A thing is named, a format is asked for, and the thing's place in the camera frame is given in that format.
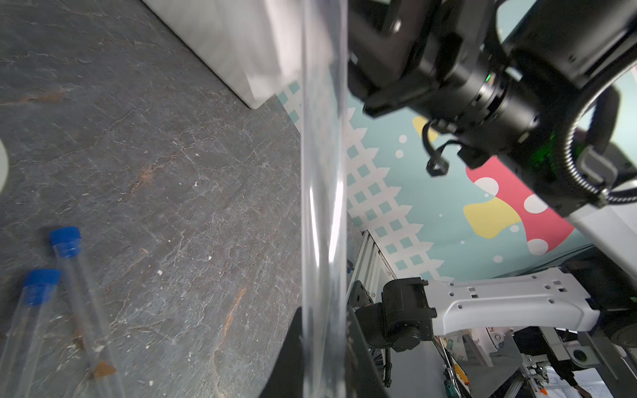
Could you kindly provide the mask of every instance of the white polka dot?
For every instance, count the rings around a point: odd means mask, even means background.
[[[548,251],[548,243],[543,239],[531,239],[527,245],[531,254],[543,255]]]
[[[537,195],[531,195],[524,200],[524,209],[532,214],[540,214],[545,211],[548,205]]]
[[[474,182],[475,185],[478,185],[482,190],[488,194],[493,196],[497,195],[500,186],[497,184],[497,181],[491,177],[482,177]]]

